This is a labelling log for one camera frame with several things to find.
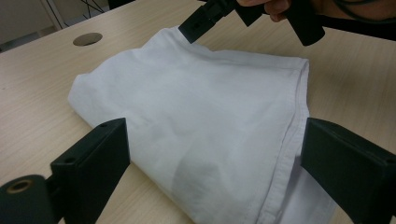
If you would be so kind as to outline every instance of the wooden table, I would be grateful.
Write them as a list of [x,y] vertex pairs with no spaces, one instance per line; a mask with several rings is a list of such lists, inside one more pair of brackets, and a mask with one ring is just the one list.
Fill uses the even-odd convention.
[[[0,185],[30,174],[50,175],[50,162],[91,130],[67,103],[76,75],[139,48],[164,27],[181,24],[202,3],[138,0],[20,48],[0,54]],[[289,24],[262,17],[246,28],[235,13],[198,42],[310,60],[311,117],[338,123],[396,153],[396,42],[326,30],[303,47]],[[87,33],[103,39],[86,47]],[[133,164],[98,223],[191,223]],[[331,223],[351,223],[337,209]]]

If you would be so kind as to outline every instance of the gray floor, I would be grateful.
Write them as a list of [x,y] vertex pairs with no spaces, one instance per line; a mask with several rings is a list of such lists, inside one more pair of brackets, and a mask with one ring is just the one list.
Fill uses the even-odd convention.
[[[102,7],[102,10],[104,12],[107,12],[107,11],[109,11],[109,8],[108,7]],[[91,11],[91,17],[95,17],[95,16],[100,15],[100,14],[101,13],[96,11],[96,10],[92,10]],[[83,15],[81,17],[74,18],[73,20],[66,21],[65,24],[66,24],[66,26],[72,26],[74,24],[77,24],[79,22],[87,20],[87,18],[89,18],[88,13],[86,13],[85,15]],[[24,44],[27,44],[27,43],[29,43],[31,41],[37,40],[38,38],[40,38],[38,33],[33,33],[33,34],[29,34],[29,35],[23,36],[21,38],[9,41],[9,42],[7,42],[5,44],[1,44],[0,45],[0,53],[6,52],[7,50],[10,50],[10,49],[15,49],[15,48],[17,48],[19,46],[22,46]]]

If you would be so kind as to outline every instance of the table hole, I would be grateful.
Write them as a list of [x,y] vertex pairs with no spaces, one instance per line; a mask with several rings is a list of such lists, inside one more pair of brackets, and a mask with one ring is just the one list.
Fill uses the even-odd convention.
[[99,40],[102,39],[102,35],[99,33],[89,33],[85,35],[81,35],[77,37],[74,41],[73,44],[79,47],[83,46],[89,46],[94,43],[97,43]]

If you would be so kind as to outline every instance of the fabric fold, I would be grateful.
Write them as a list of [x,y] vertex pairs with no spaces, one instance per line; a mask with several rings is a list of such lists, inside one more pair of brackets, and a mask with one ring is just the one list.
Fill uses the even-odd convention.
[[69,102],[92,127],[126,118],[131,160],[194,222],[271,224],[301,152],[308,71],[191,45],[174,27],[78,76]]

